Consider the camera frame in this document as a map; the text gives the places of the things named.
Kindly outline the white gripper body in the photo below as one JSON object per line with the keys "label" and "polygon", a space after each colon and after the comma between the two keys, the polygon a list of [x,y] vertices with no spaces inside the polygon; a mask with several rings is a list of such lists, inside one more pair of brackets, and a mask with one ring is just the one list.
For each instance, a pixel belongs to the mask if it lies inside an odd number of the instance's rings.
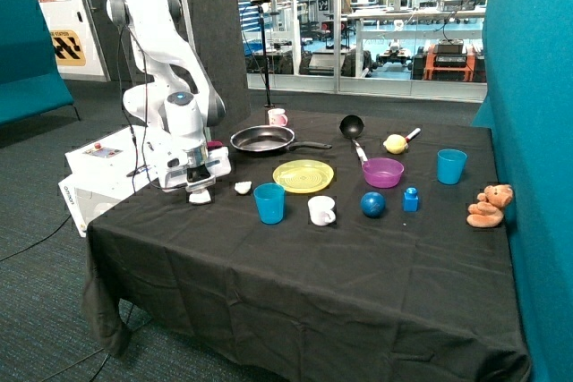
{"label": "white gripper body", "polygon": [[183,187],[189,192],[200,191],[230,173],[226,146],[212,151],[207,150],[207,144],[190,151],[170,149],[159,156],[159,184],[164,191]]}

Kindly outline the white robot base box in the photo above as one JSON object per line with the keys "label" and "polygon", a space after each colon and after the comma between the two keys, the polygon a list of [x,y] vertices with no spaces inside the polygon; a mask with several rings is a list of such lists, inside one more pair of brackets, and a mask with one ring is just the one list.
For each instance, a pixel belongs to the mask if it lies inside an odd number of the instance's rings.
{"label": "white robot base box", "polygon": [[60,192],[81,237],[88,224],[153,181],[159,184],[159,156],[175,149],[168,133],[128,126],[65,154],[71,174]]}

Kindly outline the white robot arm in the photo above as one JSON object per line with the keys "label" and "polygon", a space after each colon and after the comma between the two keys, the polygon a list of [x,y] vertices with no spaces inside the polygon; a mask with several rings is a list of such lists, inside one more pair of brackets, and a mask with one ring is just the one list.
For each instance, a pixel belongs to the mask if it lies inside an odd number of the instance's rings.
{"label": "white robot arm", "polygon": [[151,164],[163,191],[185,189],[191,202],[210,201],[216,174],[205,131],[220,124],[226,107],[201,59],[178,33],[179,0],[107,0],[107,14],[128,32],[145,83],[128,89],[124,108],[143,120],[140,160]]}

